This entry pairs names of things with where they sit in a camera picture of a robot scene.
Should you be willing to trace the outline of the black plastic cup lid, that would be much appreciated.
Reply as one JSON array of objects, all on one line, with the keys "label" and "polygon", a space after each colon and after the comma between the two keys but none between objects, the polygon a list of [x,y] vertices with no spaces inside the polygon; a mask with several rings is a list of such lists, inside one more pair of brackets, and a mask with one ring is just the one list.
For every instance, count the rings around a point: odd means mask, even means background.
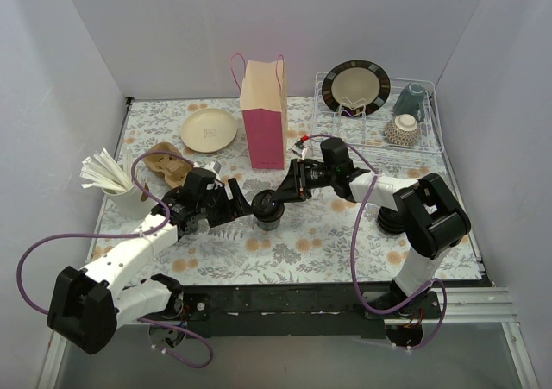
[{"label": "black plastic cup lid", "polygon": [[285,206],[278,201],[273,200],[274,190],[266,189],[258,192],[251,203],[254,216],[265,222],[279,220],[285,210]]}]

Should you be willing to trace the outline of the black printed coffee cup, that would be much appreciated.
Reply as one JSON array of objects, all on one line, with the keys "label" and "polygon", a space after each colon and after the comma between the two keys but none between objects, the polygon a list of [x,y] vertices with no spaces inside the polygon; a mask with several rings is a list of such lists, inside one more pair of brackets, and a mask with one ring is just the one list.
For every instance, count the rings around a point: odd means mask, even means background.
[{"label": "black printed coffee cup", "polygon": [[265,231],[272,231],[280,225],[281,216],[256,216],[256,224]]}]

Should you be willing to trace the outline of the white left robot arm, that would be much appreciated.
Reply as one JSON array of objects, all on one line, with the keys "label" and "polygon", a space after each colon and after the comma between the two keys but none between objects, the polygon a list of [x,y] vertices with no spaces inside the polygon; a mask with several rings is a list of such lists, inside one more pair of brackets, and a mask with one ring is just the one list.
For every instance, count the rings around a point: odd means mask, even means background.
[{"label": "white left robot arm", "polygon": [[192,169],[183,186],[167,192],[152,208],[134,238],[58,275],[47,325],[87,354],[96,354],[118,328],[141,317],[181,318],[184,288],[176,279],[155,274],[137,286],[129,281],[161,251],[195,233],[200,221],[214,228],[252,212],[235,179],[224,185],[213,171]]}]

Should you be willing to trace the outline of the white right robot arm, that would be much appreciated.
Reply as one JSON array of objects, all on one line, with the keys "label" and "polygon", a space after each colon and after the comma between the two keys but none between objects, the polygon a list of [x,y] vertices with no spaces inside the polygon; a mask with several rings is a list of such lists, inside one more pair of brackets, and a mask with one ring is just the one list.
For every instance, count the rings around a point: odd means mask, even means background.
[{"label": "white right robot arm", "polygon": [[361,208],[373,204],[397,213],[411,248],[392,280],[391,307],[376,309],[365,298],[360,301],[376,315],[413,316],[422,306],[420,295],[436,283],[435,273],[444,257],[470,232],[466,212],[435,173],[401,179],[383,176],[372,165],[359,168],[349,156],[354,147],[337,137],[324,137],[320,149],[322,160],[291,161],[272,202],[303,202],[312,190],[331,187],[339,198]]}]

